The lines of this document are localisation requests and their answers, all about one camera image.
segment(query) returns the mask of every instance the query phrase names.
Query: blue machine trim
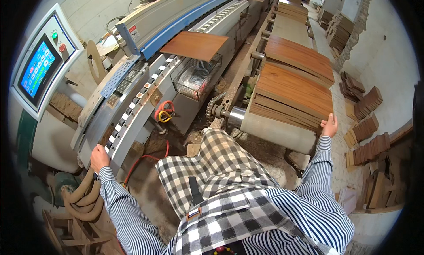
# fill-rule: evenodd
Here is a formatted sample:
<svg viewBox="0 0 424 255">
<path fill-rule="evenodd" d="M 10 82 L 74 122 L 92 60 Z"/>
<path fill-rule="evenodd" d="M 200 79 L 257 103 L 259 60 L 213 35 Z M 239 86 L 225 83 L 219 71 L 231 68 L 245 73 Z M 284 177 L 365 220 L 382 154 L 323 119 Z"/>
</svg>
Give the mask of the blue machine trim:
<svg viewBox="0 0 424 255">
<path fill-rule="evenodd" d="M 142 59 L 148 60 L 152 55 L 156 53 L 162 46 L 164 46 L 172 37 L 179 33 L 183 28 L 187 27 L 194 20 L 215 8 L 219 4 L 227 0 L 209 0 L 208 2 L 194 8 L 187 12 L 173 23 L 168 25 L 166 28 L 161 30 L 153 38 L 151 38 L 144 46 L 141 46 L 140 51 Z"/>
<path fill-rule="evenodd" d="M 134 55 L 140 55 L 140 50 L 135 45 L 135 42 L 125 24 L 117 24 L 116 29 L 119 31 L 119 34 L 122 36 L 122 38 L 124 38 L 124 40 L 127 42 L 127 46 L 131 53 Z"/>
<path fill-rule="evenodd" d="M 104 86 L 103 90 L 100 94 L 106 99 L 112 95 L 115 89 L 118 87 L 118 84 L 121 83 L 122 79 L 124 79 L 125 75 L 130 71 L 130 69 L 134 66 L 134 64 L 139 60 L 140 56 L 134 57 L 131 60 L 128 60 L 123 63 L 118 70 L 112 75 L 109 81 Z"/>
</svg>

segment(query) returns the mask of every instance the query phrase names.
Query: checkered apron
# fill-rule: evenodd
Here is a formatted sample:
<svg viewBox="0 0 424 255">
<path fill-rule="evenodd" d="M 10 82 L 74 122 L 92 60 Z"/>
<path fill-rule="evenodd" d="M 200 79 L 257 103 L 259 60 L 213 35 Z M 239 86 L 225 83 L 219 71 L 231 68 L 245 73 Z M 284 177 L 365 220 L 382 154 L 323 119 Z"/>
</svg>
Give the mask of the checkered apron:
<svg viewBox="0 0 424 255">
<path fill-rule="evenodd" d="M 202 254 L 269 230 L 299 236 L 318 254 L 330 247 L 313 241 L 261 189 L 278 187 L 262 164 L 225 131 L 206 128 L 196 157 L 167 157 L 156 165 L 181 219 L 172 253 Z M 205 199 L 192 204 L 189 177 Z"/>
</svg>

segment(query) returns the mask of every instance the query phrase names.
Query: hand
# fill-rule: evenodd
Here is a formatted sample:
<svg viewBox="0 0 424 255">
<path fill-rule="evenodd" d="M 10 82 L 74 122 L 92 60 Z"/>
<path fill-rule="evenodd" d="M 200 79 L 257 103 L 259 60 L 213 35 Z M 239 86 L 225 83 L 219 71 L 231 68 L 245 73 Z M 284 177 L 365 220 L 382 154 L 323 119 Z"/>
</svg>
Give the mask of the hand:
<svg viewBox="0 0 424 255">
<path fill-rule="evenodd" d="M 94 171 L 99 174 L 100 169 L 104 166 L 109 166 L 110 160 L 109 156 L 106 153 L 105 148 L 97 144 L 97 146 L 93 149 L 93 152 L 91 152 L 91 167 L 94 169 Z"/>
<path fill-rule="evenodd" d="M 330 113 L 328 121 L 322 120 L 320 125 L 322 127 L 321 136 L 330 136 L 332 138 L 337 133 L 337 116 Z"/>
</svg>

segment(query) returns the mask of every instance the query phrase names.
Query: black strap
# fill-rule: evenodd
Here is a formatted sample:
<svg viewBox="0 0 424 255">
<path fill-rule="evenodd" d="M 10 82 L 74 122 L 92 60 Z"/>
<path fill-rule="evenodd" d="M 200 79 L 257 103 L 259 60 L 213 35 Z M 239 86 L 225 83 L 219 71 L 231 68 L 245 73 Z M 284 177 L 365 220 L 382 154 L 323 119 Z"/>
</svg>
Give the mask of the black strap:
<svg viewBox="0 0 424 255">
<path fill-rule="evenodd" d="M 197 205 L 203 202 L 203 197 L 199 192 L 199 185 L 197 185 L 196 177 L 188 177 L 190 185 L 191 197 L 193 197 L 192 205 Z"/>
</svg>

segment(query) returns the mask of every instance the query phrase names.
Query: display screen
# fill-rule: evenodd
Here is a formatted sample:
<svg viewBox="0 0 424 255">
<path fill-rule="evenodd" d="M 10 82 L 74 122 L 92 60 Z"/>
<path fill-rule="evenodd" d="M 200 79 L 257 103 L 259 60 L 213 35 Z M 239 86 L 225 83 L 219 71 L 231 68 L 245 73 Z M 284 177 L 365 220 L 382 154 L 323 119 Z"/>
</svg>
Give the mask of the display screen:
<svg viewBox="0 0 424 255">
<path fill-rule="evenodd" d="M 30 60 L 21 81 L 22 87 L 32 98 L 37 93 L 41 81 L 43 81 L 44 76 L 55 59 L 55 56 L 53 56 L 46 43 L 42 42 Z"/>
<path fill-rule="evenodd" d="M 20 91 L 35 106 L 48 89 L 55 72 L 63 62 L 46 34 L 34 46 L 18 81 Z"/>
</svg>

